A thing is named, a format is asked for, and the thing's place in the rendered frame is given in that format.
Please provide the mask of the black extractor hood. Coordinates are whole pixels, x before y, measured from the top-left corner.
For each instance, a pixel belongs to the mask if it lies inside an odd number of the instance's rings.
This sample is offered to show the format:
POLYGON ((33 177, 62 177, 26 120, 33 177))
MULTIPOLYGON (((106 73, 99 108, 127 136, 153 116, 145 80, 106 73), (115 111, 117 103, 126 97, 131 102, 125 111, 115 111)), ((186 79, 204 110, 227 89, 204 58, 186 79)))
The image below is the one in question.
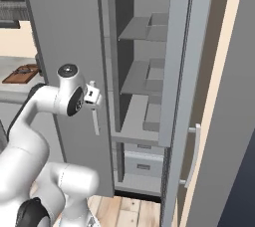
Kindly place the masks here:
POLYGON ((0 28, 3 29, 19 29, 20 23, 18 20, 0 20, 0 28))

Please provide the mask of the pale fridge drawer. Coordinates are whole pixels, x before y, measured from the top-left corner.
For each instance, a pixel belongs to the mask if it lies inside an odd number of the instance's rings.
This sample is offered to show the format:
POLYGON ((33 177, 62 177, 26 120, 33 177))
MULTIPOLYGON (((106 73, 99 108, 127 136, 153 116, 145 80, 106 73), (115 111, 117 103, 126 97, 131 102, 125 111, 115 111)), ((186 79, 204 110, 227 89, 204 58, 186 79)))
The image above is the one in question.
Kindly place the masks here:
POLYGON ((161 177, 163 157, 156 154, 125 152, 126 173, 161 177))
POLYGON ((162 147, 145 145, 145 144, 125 144, 125 150, 128 151, 136 151, 136 152, 144 152, 144 153, 154 153, 154 154, 163 154, 164 149, 162 147))

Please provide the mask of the grey fridge door with bins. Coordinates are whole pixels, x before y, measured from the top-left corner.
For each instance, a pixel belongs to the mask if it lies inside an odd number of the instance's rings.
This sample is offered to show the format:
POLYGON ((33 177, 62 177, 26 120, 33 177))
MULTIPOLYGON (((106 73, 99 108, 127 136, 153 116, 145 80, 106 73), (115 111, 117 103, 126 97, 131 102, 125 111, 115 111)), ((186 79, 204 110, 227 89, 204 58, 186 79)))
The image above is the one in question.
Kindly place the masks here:
POLYGON ((170 0, 158 144, 164 148, 159 227, 171 227, 211 0, 170 0))

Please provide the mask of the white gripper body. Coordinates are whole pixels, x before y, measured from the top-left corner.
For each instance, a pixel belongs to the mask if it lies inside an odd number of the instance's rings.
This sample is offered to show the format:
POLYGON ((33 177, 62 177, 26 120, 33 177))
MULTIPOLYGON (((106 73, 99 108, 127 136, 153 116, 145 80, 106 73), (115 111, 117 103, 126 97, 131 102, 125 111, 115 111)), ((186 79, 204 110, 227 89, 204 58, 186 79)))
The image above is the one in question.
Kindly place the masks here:
POLYGON ((102 105, 103 96, 101 95, 100 90, 97 88, 94 88, 94 94, 95 94, 95 105, 97 107, 100 107, 102 105))

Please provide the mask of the grey fridge door bin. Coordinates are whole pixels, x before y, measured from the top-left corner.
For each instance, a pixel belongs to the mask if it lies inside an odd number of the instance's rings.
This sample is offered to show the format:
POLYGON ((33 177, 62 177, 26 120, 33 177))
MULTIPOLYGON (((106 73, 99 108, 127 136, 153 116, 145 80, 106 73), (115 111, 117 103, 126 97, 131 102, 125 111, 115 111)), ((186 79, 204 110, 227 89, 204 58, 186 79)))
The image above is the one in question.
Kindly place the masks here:
POLYGON ((145 77, 145 88, 148 91, 161 92, 163 86, 164 59, 151 58, 145 77))
POLYGON ((159 132, 160 123, 160 105, 148 104, 142 128, 148 131, 159 132))

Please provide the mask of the grey tall cupboard panel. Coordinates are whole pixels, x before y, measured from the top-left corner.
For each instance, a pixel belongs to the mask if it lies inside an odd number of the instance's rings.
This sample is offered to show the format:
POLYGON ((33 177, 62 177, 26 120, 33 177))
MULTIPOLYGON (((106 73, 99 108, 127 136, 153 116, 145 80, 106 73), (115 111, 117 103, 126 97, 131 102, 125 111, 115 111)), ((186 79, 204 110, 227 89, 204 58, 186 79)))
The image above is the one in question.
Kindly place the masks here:
POLYGON ((255 0, 239 0, 206 111, 179 227, 255 227, 255 0))

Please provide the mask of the brown wooden cutting board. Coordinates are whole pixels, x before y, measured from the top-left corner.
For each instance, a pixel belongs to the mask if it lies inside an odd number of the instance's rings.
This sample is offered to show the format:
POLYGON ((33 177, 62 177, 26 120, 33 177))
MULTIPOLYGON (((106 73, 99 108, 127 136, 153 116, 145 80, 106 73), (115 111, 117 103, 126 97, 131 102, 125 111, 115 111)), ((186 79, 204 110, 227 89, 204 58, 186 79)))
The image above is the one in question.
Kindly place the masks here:
POLYGON ((27 64, 20 66, 17 69, 22 69, 22 68, 29 68, 33 70, 32 73, 29 74, 13 74, 13 72, 6 77, 2 83, 3 84, 28 84, 38 73, 39 73, 39 67, 37 64, 27 64))

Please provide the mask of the grey fridge shelf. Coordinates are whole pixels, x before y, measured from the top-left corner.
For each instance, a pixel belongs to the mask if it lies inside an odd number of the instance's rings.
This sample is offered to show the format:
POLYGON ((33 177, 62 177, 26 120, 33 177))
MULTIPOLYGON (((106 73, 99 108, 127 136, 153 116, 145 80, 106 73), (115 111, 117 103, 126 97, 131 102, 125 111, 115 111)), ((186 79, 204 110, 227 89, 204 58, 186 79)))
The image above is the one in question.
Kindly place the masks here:
POLYGON ((145 40, 148 34, 148 17, 133 17, 119 35, 120 40, 145 40))
POLYGON ((132 95, 146 95, 145 89, 146 75, 149 62, 133 61, 123 84, 121 93, 132 95))
POLYGON ((134 95, 131 97, 122 130, 117 132, 115 129, 113 94, 109 93, 111 134, 113 141, 158 146, 158 133, 142 129, 147 100, 148 96, 134 95))

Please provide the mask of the dark grey fish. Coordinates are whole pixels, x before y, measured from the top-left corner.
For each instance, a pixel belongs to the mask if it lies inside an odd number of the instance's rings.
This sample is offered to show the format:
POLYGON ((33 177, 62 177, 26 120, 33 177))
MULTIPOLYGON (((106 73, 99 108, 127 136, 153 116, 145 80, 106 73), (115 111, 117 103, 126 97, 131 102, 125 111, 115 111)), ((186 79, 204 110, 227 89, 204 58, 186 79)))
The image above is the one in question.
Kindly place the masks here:
POLYGON ((22 69, 16 69, 15 71, 13 71, 13 74, 17 75, 17 74, 29 74, 32 73, 33 70, 29 69, 29 68, 22 68, 22 69))

